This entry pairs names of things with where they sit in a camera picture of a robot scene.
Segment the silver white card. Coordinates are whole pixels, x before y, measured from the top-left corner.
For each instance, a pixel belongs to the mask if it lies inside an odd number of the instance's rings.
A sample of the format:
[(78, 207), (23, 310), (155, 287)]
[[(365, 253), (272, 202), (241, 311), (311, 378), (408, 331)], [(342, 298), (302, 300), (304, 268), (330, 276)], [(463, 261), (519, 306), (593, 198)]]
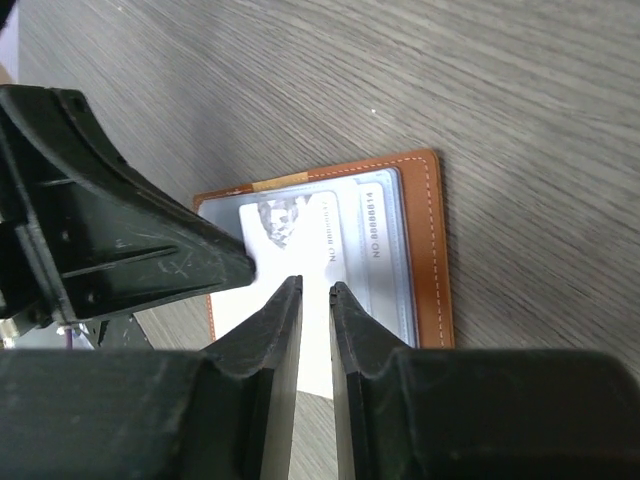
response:
[(325, 191), (245, 204), (239, 218), (257, 264), (257, 293), (265, 294), (289, 276), (303, 278), (297, 386), (330, 398), (329, 290), (346, 274), (336, 195)]

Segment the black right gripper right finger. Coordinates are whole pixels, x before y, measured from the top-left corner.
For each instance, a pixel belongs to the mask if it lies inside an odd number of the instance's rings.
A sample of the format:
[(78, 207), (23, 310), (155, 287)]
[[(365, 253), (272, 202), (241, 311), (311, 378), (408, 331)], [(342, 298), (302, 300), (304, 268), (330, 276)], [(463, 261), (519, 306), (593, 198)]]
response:
[(342, 479), (635, 479), (639, 386), (576, 349), (418, 349), (330, 291)]

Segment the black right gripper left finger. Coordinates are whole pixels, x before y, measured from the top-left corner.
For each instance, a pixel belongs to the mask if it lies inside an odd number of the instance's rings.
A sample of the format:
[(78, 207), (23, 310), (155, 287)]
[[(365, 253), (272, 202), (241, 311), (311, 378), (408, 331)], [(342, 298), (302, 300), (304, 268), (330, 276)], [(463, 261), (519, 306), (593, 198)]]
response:
[(302, 286), (195, 352), (8, 350), (5, 479), (284, 479)]

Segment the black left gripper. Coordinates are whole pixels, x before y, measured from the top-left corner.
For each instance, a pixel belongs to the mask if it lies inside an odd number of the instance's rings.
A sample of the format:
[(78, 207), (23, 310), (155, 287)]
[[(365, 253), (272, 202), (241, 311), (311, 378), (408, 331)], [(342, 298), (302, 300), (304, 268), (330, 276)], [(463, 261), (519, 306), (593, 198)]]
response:
[(77, 90), (1, 89), (1, 341), (250, 284), (242, 242), (131, 167)]

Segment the brown leather card holder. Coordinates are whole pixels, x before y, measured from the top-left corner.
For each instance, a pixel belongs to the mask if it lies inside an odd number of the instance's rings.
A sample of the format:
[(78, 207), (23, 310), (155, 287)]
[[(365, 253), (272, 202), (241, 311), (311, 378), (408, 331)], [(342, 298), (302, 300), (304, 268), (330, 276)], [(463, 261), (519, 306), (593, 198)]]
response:
[(198, 193), (197, 211), (207, 200), (243, 198), (250, 193), (273, 191), (291, 185), (315, 184), (323, 180), (394, 168), (402, 186), (402, 204), (414, 296), (417, 307), (418, 343), (422, 348), (455, 346), (443, 189), (436, 152), (418, 149), (378, 158), (311, 169), (269, 180), (218, 191)]

